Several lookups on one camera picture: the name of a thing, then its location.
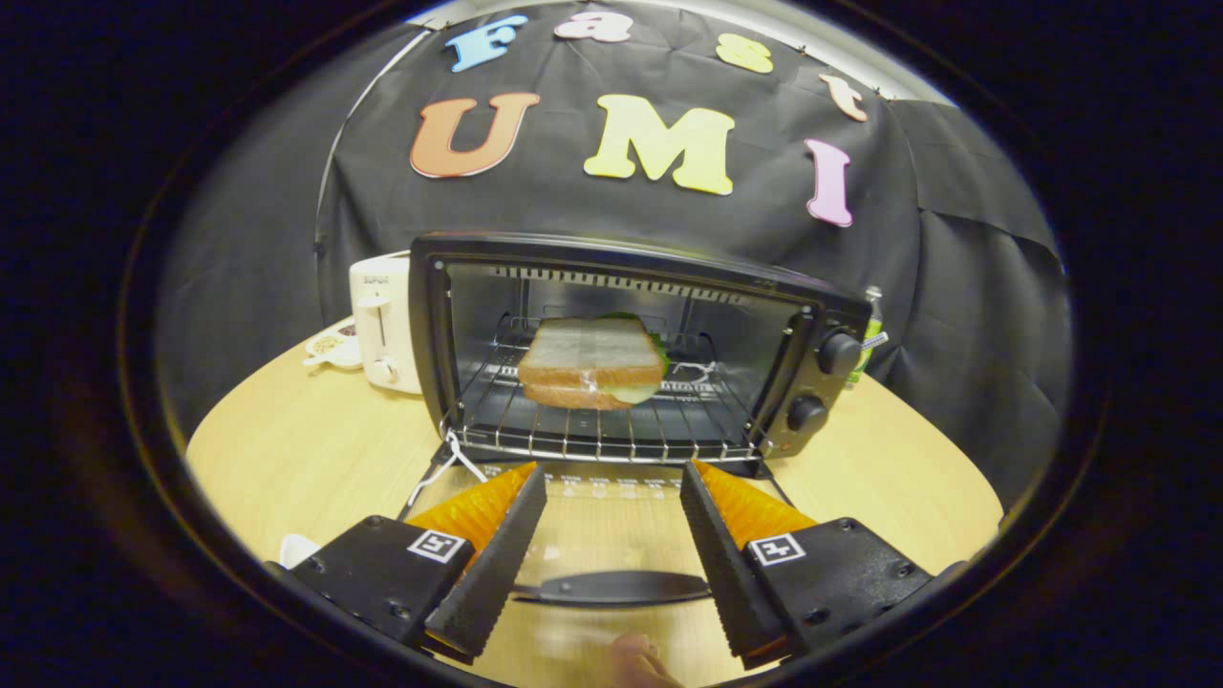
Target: toast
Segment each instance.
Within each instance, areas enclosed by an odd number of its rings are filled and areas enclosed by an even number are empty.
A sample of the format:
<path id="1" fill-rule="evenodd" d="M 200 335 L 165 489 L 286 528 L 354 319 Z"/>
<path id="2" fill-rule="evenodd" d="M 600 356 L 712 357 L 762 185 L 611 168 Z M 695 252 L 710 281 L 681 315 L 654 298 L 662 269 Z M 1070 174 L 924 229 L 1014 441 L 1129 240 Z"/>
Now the toast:
<path id="1" fill-rule="evenodd" d="M 523 395 L 564 409 L 627 409 L 663 384 L 667 364 L 636 318 L 549 318 L 519 363 Z"/>

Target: hand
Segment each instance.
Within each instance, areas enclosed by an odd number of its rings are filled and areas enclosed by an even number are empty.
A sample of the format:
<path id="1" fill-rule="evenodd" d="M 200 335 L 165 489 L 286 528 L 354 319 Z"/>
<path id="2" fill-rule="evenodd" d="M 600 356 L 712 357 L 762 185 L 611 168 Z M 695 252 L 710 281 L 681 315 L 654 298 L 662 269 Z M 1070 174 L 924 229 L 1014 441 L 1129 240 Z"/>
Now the hand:
<path id="1" fill-rule="evenodd" d="M 615 688 L 684 688 L 658 659 L 658 648 L 640 633 L 625 633 L 608 648 Z"/>

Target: bottle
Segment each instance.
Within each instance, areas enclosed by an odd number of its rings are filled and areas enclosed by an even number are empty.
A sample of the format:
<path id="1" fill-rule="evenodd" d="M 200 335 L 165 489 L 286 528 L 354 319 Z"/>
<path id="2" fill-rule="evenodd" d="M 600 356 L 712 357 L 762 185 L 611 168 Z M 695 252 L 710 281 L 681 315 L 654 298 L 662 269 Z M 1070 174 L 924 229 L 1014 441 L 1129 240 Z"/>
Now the bottle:
<path id="1" fill-rule="evenodd" d="M 871 319 L 866 323 L 866 334 L 862 336 L 862 341 L 874 336 L 883 329 L 883 306 L 879 304 L 879 298 L 883 297 L 883 291 L 873 284 L 866 287 L 866 299 L 871 302 Z M 862 357 L 857 360 L 857 368 L 849 374 L 845 380 L 845 390 L 852 390 L 854 385 L 862 379 L 862 371 L 866 370 L 866 363 L 871 360 L 871 352 L 873 349 L 867 349 L 862 352 Z"/>

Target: yellow letter m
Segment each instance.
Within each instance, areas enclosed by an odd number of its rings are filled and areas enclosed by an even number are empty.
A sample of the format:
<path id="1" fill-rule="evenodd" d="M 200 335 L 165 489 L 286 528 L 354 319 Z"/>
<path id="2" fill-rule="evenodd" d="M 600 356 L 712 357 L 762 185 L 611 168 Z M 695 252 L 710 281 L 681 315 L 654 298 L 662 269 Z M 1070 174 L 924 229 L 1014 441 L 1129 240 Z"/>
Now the yellow letter m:
<path id="1" fill-rule="evenodd" d="M 734 188 L 726 176 L 726 133 L 735 120 L 714 110 L 693 108 L 670 128 L 649 100 L 637 95 L 603 95 L 598 104 L 608 111 L 599 152 L 583 169 L 596 176 L 627 178 L 637 165 L 629 159 L 629 143 L 637 150 L 646 176 L 658 181 L 684 153 L 684 164 L 671 178 L 685 188 L 726 196 Z"/>

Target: wire rack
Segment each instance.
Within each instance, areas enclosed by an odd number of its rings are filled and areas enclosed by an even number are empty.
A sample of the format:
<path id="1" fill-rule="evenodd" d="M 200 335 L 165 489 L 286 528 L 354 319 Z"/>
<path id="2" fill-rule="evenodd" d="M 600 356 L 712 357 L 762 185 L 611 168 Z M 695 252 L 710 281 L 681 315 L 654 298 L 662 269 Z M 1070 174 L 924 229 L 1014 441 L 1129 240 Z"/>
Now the wire rack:
<path id="1" fill-rule="evenodd" d="M 719 370 L 706 334 L 659 332 L 671 364 L 659 391 L 625 411 L 560 409 L 522 393 L 517 365 L 539 318 L 505 315 L 438 430 L 465 447 L 531 458 L 665 464 L 767 458 L 773 442 Z"/>

